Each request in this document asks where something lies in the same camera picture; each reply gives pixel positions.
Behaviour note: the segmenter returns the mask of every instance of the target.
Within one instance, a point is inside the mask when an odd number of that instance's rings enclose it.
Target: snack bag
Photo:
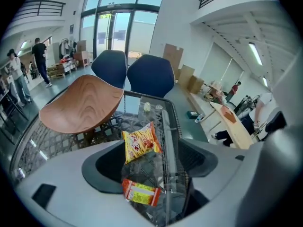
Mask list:
[[[152,150],[162,153],[153,122],[133,133],[122,131],[122,134],[125,140],[125,164]]]
[[[123,179],[123,193],[126,199],[156,207],[161,193],[160,188],[149,187],[140,183],[135,183],[128,179]]]

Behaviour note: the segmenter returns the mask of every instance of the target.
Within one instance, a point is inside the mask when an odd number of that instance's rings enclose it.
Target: person in red shirt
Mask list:
[[[238,87],[241,85],[241,82],[238,81],[238,83],[236,85],[232,86],[231,91],[229,92],[229,94],[226,96],[226,101],[229,102],[231,100],[231,98],[236,94]]]

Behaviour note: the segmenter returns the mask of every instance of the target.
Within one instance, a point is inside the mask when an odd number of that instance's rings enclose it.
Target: man in black shirt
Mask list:
[[[42,78],[44,79],[46,87],[51,87],[52,84],[50,83],[46,72],[45,50],[46,50],[46,45],[40,43],[40,38],[36,38],[35,45],[32,49],[33,62],[35,64],[36,61],[36,67],[38,68],[38,71],[40,72]]]

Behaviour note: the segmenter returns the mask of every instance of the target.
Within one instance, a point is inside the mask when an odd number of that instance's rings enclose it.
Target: glass tabletop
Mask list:
[[[150,103],[149,112],[144,104]],[[130,204],[156,226],[165,226],[181,219],[187,189],[187,175],[178,160],[178,139],[181,136],[173,104],[165,99],[125,91],[110,120],[93,132],[70,135],[54,132],[39,118],[26,131],[12,173],[16,183],[28,177],[47,160],[65,152],[102,142],[122,139],[122,131],[132,133],[153,121],[163,153],[149,152],[122,169],[122,177],[161,189],[158,205],[151,207],[135,202]]]

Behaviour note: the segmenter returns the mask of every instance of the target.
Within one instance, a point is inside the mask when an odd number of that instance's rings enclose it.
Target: doorway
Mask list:
[[[104,50],[125,52],[130,11],[110,11],[98,14],[96,56]]]

